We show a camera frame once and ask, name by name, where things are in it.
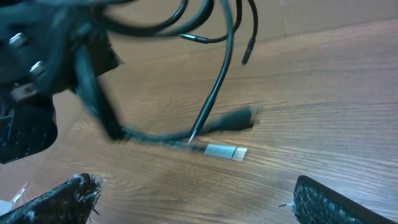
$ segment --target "wooden surface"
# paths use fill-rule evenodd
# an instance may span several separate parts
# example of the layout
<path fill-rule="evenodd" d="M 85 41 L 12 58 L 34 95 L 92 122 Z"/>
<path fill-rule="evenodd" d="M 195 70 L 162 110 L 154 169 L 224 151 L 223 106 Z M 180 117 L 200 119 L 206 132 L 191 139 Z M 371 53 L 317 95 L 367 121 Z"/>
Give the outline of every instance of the wooden surface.
<path fill-rule="evenodd" d="M 84 114 L 33 183 L 105 174 L 98 223 L 296 223 L 278 205 L 307 175 L 398 222 L 398 21 L 259 42 L 245 67 L 243 52 L 234 51 L 211 118 L 261 104 L 261 123 L 204 139 L 248 147 L 244 162 L 112 144 Z M 188 129 L 223 54 L 125 64 L 103 80 L 125 123 Z"/>

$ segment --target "beige wall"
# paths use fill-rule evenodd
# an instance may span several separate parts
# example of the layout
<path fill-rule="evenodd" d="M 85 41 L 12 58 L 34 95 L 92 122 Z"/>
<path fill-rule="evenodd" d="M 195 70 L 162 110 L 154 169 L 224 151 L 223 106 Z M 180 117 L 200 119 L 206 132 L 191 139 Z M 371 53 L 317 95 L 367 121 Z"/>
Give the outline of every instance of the beige wall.
<path fill-rule="evenodd" d="M 202 0 L 190 0 L 183 21 L 189 20 L 199 9 Z M 113 14 L 140 23 L 156 23 L 171 16 L 180 0 L 145 0 L 118 7 Z M 236 33 L 236 45 L 246 45 L 252 31 L 249 4 L 243 0 L 243 21 Z M 397 0 L 257 0 L 259 33 L 257 41 L 270 40 L 291 34 L 332 29 L 365 22 L 398 17 Z M 194 32 L 205 37 L 217 37 L 226 32 L 219 1 L 208 22 Z M 225 43 L 198 44 L 179 38 L 142 40 L 111 34 L 111 40 L 126 63 L 224 47 Z"/>

